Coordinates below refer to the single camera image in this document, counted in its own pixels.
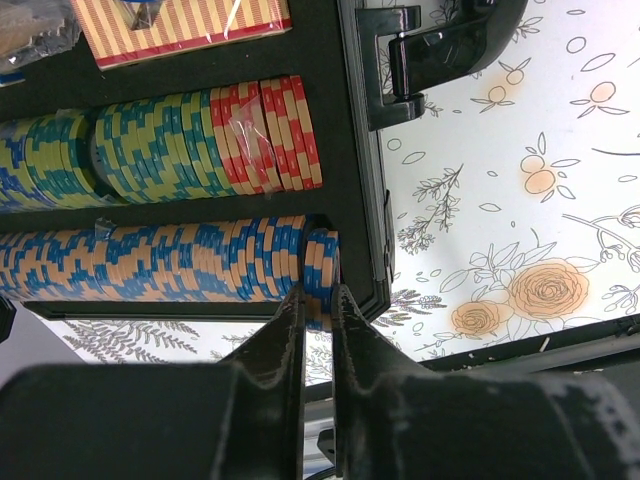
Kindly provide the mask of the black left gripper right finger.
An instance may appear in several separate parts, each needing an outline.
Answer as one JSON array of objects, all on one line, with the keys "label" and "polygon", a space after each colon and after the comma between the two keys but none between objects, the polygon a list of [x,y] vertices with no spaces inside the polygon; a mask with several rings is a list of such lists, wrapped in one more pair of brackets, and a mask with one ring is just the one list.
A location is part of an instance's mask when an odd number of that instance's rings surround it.
[{"label": "black left gripper right finger", "polygon": [[601,378],[444,374],[332,295],[335,459],[345,479],[635,479],[639,422]]}]

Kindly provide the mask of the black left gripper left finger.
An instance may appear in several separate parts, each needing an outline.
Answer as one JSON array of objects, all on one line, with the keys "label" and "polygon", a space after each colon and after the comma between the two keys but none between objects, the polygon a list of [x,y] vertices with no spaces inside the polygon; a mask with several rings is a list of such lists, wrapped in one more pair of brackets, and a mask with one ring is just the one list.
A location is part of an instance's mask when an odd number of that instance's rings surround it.
[{"label": "black left gripper left finger", "polygon": [[1,391],[5,479],[298,479],[304,292],[215,363],[45,365]]}]

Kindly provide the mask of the blue 10 chip stack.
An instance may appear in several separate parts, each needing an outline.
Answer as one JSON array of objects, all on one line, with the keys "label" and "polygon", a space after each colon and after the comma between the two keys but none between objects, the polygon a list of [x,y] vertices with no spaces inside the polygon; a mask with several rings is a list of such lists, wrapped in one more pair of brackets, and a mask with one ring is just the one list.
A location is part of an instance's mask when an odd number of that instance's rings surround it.
[{"label": "blue 10 chip stack", "polygon": [[307,326],[310,330],[331,331],[333,287],[340,281],[338,232],[325,228],[313,230],[308,237],[303,264]]}]

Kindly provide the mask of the red Texas Holdem card deck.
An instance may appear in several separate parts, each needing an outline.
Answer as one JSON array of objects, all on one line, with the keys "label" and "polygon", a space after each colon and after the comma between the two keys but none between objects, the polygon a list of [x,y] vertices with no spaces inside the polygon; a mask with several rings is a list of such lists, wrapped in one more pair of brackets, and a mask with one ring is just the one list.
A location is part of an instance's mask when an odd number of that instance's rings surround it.
[{"label": "red Texas Holdem card deck", "polygon": [[109,70],[292,28],[280,0],[72,0],[97,66]]}]

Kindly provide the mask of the blue card deck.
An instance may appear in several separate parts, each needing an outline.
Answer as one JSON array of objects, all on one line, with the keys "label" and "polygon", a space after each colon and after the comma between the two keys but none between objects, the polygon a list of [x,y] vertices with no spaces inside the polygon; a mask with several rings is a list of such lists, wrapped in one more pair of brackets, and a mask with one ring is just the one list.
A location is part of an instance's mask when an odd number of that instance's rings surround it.
[{"label": "blue card deck", "polygon": [[25,81],[24,75],[19,71],[0,74],[0,88],[6,88]]}]

